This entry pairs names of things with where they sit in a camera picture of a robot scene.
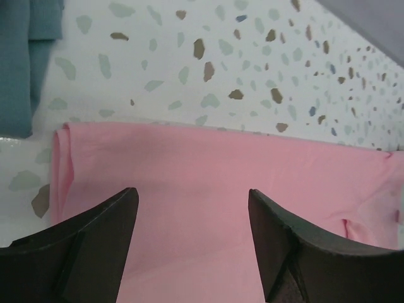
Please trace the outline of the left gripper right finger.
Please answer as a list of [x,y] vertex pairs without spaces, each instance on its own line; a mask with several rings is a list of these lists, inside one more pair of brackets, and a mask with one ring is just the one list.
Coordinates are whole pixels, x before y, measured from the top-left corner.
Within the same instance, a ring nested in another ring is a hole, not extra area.
[[248,211],[266,302],[403,302],[403,251],[328,232],[256,189]]

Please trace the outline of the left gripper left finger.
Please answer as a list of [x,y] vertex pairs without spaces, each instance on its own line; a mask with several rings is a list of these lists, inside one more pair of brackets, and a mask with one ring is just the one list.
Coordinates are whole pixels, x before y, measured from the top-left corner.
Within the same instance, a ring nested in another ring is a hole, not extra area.
[[126,188],[1,248],[1,302],[116,302],[138,205]]

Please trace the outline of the pink t shirt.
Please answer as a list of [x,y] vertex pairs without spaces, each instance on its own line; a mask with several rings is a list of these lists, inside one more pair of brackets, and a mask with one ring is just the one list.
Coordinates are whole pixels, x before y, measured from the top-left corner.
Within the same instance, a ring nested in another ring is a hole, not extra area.
[[140,197],[119,302],[262,302],[250,189],[334,234],[398,248],[403,153],[203,128],[68,123],[52,223],[127,187]]

